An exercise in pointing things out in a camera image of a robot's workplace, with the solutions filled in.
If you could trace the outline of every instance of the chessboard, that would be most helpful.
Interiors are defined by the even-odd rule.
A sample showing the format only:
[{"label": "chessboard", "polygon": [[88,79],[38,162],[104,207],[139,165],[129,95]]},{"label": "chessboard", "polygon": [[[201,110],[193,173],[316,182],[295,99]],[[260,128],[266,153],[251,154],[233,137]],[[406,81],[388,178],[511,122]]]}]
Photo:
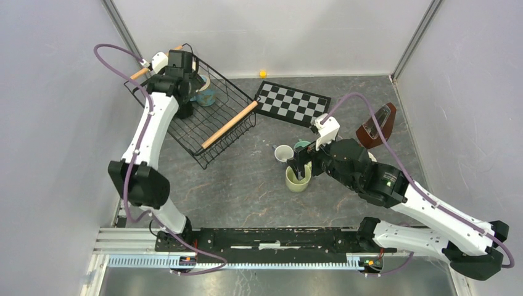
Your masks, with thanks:
[{"label": "chessboard", "polygon": [[263,81],[255,96],[256,113],[295,125],[311,126],[316,117],[328,113],[331,98]]}]

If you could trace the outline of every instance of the black wire rack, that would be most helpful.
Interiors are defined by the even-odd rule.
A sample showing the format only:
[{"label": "black wire rack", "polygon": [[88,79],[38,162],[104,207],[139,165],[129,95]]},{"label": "black wire rack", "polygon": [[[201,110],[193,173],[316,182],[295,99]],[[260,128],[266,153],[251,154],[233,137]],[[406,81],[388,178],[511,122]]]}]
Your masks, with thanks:
[{"label": "black wire rack", "polygon": [[[233,118],[238,119],[239,114],[244,111],[254,100],[239,89],[234,83],[209,66],[203,60],[199,61],[199,74],[209,77],[209,87],[203,91],[213,93],[215,102],[202,107],[193,102],[194,112],[188,118],[179,119],[173,117],[167,133],[185,149],[199,165],[206,169],[208,164],[217,158],[225,149],[234,143],[240,136],[256,125],[256,113],[254,109],[246,113],[241,119],[227,129],[215,141],[211,141],[220,129],[223,131]],[[130,90],[128,83],[124,86],[133,97],[144,107],[145,98],[136,97],[138,88]]]}]

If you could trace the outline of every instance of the wooden handle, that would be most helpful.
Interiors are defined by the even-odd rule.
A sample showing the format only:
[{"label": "wooden handle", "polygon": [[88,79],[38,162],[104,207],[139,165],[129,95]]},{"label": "wooden handle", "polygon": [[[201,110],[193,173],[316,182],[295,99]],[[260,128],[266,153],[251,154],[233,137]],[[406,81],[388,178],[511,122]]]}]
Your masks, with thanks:
[{"label": "wooden handle", "polygon": [[214,133],[212,136],[210,136],[207,141],[205,141],[202,144],[203,149],[209,148],[211,144],[216,142],[217,139],[219,139],[225,132],[230,130],[236,123],[238,123],[242,118],[244,118],[247,114],[249,114],[256,106],[258,105],[257,101],[253,101],[250,103],[244,110],[242,110],[240,113],[238,113],[233,119],[229,120],[224,126],[222,126],[216,133]]},{"label": "wooden handle", "polygon": [[[182,47],[183,47],[182,45],[177,46],[177,47],[175,48],[175,50],[176,50],[176,51],[179,51],[180,49],[182,49]],[[142,69],[140,69],[140,71],[138,71],[138,72],[136,72],[135,74],[133,74],[133,76],[131,76],[131,79],[132,79],[132,80],[136,80],[136,79],[142,77],[142,75],[144,75],[144,74],[147,73],[148,71],[149,71],[148,68],[142,68]]]}]

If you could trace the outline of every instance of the floor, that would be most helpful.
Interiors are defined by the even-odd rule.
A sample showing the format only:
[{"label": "floor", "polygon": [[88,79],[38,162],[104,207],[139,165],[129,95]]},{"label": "floor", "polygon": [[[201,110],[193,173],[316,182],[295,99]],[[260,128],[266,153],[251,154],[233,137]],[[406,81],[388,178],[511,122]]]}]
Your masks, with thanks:
[{"label": "floor", "polygon": [[[270,81],[329,97],[363,93],[378,109],[392,102],[398,109],[389,140],[411,176],[425,185],[419,160],[395,95],[386,76],[270,78]],[[259,79],[235,80],[254,96]],[[361,101],[347,101],[334,115],[340,136],[355,137],[369,117]],[[257,116],[257,125],[202,170],[171,137],[163,143],[159,171],[171,182],[170,198],[195,228],[275,226],[356,226],[366,216],[391,223],[419,224],[399,213],[367,204],[326,175],[311,180],[307,190],[292,193],[284,182],[284,167],[272,145],[293,146],[315,140],[308,129]],[[379,162],[395,164],[384,147],[371,151]],[[134,216],[139,210],[133,210]],[[147,227],[149,221],[127,225]],[[391,258],[393,268],[404,258]],[[173,277],[160,269],[111,268],[102,295],[454,295],[448,268],[417,258],[401,273],[364,279],[350,271],[220,271],[199,277]]]},{"label": "floor", "polygon": [[[424,184],[401,106],[386,76],[270,78],[269,81],[329,97],[363,93],[377,110],[392,102],[398,109],[389,139],[411,176]],[[234,80],[254,96],[259,79]],[[335,113],[340,136],[355,138],[356,129],[369,118],[362,101],[346,101]],[[315,140],[308,129],[257,115],[256,127],[227,148],[202,170],[191,156],[167,136],[160,154],[159,171],[171,182],[170,198],[187,215],[193,227],[354,226],[373,216],[391,223],[416,223],[412,219],[367,204],[334,179],[320,175],[305,192],[293,193],[284,182],[283,166],[276,163],[273,145],[293,146],[300,139]],[[371,152],[379,162],[394,164],[382,146]],[[147,227],[149,221],[127,227]]]}]

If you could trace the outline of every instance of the white wall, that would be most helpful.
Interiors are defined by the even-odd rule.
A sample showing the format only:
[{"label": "white wall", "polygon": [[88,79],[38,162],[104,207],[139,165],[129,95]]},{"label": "white wall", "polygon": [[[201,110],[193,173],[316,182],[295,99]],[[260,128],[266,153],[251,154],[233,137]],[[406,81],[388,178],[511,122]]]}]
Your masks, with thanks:
[{"label": "white wall", "polygon": [[444,1],[399,77],[398,90],[434,193],[511,227],[516,257],[478,295],[523,289],[523,5]]},{"label": "white wall", "polygon": [[0,39],[0,294],[78,295],[115,206],[107,164],[139,120],[93,54],[122,41],[100,1],[78,0],[2,1]]},{"label": "white wall", "polygon": [[115,0],[141,53],[182,43],[228,77],[389,74],[430,0]]}]

